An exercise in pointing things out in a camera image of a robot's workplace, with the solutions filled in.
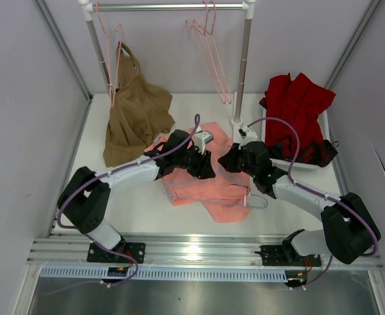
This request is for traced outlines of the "blue wire hanger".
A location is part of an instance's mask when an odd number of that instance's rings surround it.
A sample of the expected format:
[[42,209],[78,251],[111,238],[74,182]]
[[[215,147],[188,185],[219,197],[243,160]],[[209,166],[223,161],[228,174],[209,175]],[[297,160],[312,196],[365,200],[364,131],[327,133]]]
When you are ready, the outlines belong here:
[[185,170],[177,169],[162,179],[162,193],[172,204],[199,202],[204,205],[222,205],[265,209],[268,200],[251,190],[250,178],[243,173],[229,173],[221,166],[216,177],[198,179]]

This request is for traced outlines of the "pink skirt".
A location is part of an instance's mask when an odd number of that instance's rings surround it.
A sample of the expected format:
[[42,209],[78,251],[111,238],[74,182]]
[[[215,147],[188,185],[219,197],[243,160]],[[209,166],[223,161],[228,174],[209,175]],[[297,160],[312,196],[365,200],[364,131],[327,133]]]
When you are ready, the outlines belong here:
[[205,123],[201,128],[214,137],[207,149],[211,152],[211,165],[216,176],[199,180],[185,169],[175,169],[161,179],[164,191],[173,205],[202,203],[217,223],[243,221],[251,212],[247,205],[251,192],[250,178],[244,173],[228,173],[218,163],[233,144],[223,128],[216,122]]

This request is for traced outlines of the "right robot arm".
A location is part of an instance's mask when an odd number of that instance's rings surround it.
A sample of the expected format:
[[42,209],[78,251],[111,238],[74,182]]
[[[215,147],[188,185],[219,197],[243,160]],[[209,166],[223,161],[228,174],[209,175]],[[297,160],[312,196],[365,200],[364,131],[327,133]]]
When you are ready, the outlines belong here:
[[357,194],[339,196],[293,179],[273,165],[262,141],[244,146],[235,143],[218,162],[229,173],[249,175],[259,192],[286,201],[321,221],[320,230],[297,230],[283,240],[281,255],[286,263],[298,264],[305,256],[320,254],[351,264],[360,256],[377,252],[380,231]]

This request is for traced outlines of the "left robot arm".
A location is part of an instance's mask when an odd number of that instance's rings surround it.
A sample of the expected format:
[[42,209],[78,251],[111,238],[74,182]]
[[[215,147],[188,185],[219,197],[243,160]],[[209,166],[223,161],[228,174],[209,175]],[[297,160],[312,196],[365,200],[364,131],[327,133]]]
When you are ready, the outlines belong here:
[[191,135],[177,129],[166,141],[132,162],[104,171],[80,167],[61,193],[57,207],[73,228],[96,242],[102,255],[116,263],[124,254],[122,235],[106,221],[109,199],[133,186],[161,179],[177,169],[184,169],[192,177],[212,179],[211,152],[206,145],[213,141],[209,131],[198,130]]

